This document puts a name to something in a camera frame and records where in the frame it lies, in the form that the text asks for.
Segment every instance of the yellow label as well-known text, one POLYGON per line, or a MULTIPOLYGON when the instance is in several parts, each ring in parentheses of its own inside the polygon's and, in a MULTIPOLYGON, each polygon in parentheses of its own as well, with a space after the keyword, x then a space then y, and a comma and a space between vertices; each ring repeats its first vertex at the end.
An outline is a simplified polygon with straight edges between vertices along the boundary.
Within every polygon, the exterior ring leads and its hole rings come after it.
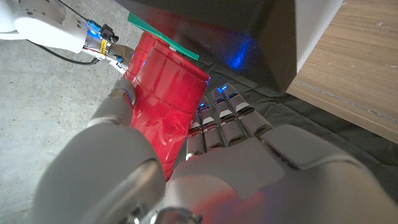
POLYGON ((106 50, 106 40, 102 40, 101 43, 101 55, 105 55, 105 50, 106 50))

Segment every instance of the robotic hand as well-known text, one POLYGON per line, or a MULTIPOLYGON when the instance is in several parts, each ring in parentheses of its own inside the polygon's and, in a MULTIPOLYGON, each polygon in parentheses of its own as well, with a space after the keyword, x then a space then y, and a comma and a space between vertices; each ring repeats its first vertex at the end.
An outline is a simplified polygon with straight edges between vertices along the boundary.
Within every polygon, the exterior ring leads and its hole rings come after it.
POLYGON ((397 205, 355 158, 300 128, 273 128, 231 85, 212 97, 215 114, 204 98, 157 224, 396 222, 397 205))
POLYGON ((166 184, 152 146, 129 127, 134 89, 119 80, 46 170, 33 223, 396 222, 397 205, 349 154, 273 128, 231 85, 212 96, 216 115, 203 98, 187 161, 166 184))

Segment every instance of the dark fabric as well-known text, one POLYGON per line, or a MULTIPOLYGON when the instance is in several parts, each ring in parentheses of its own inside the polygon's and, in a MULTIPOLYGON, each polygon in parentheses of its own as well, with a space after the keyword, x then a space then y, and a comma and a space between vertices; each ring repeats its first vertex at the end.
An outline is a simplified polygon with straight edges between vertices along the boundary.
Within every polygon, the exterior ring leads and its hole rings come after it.
MULTIPOLYGON (((220 65, 194 63, 211 77, 205 93, 208 99, 211 99, 212 89, 222 87, 225 83, 232 84, 274 127, 281 124, 300 127, 357 158, 368 167, 386 192, 398 203, 397 144, 292 95, 276 96, 271 93, 269 96, 269 91, 245 80, 242 78, 244 75, 237 76, 227 68, 223 70, 220 65)), ((185 160, 185 147, 182 147, 178 162, 185 160)))

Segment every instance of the black cable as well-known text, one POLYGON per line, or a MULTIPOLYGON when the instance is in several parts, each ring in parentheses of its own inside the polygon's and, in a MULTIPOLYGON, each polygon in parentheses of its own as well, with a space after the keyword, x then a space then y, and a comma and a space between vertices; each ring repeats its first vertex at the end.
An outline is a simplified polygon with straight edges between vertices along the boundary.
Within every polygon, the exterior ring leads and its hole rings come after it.
POLYGON ((67 7, 68 9, 72 10, 74 13, 78 14, 81 18, 83 18, 86 22, 88 21, 87 18, 85 18, 84 16, 82 16, 79 12, 76 12, 74 9, 72 9, 71 7, 69 7, 67 4, 63 3, 63 1, 59 0, 65 7, 67 7))
POLYGON ((30 41, 30 40, 28 40, 28 41, 29 41, 30 43, 32 43, 32 44, 34 44, 34 45, 40 47, 41 49, 45 50, 46 52, 48 52, 48 53, 50 53, 50 54, 56 56, 57 58, 60 58, 60 59, 62 59, 62 60, 64 60, 64 61, 67 61, 67 62, 75 63, 75 64, 77 64, 77 65, 94 65, 94 64, 96 64, 97 62, 99 62, 99 59, 98 59, 98 58, 94 58, 94 59, 93 59, 92 61, 90 61, 90 62, 79 62, 79 61, 75 61, 75 60, 66 58, 66 57, 64 57, 64 56, 61 56, 61 55, 59 55, 59 54, 57 54, 57 53, 55 53, 55 52, 49 50, 48 48, 46 48, 46 47, 44 47, 44 46, 41 46, 41 45, 36 44, 36 43, 33 43, 33 42, 30 41))

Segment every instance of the robot finger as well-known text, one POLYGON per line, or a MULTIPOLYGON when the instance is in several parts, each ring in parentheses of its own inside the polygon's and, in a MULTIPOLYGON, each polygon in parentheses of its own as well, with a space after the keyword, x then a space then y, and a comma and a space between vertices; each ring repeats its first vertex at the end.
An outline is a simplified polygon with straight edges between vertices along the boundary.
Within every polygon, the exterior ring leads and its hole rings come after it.
POLYGON ((215 88, 211 92, 211 95, 215 102, 217 116, 220 119, 221 129, 226 139, 226 145, 232 146, 245 140, 246 135, 241 129, 235 114, 231 111, 223 91, 219 88, 215 88))
POLYGON ((207 98, 204 96, 200 103, 200 120, 202 124, 203 136, 205 138, 206 150, 210 151, 218 147, 225 147, 224 141, 218 131, 218 125, 211 112, 207 98))
POLYGON ((200 112, 196 112, 188 132, 186 160, 202 155, 206 151, 205 138, 201 126, 200 112))
POLYGON ((271 124, 247 103, 231 84, 226 84, 222 91, 250 137, 258 136, 272 128, 271 124))

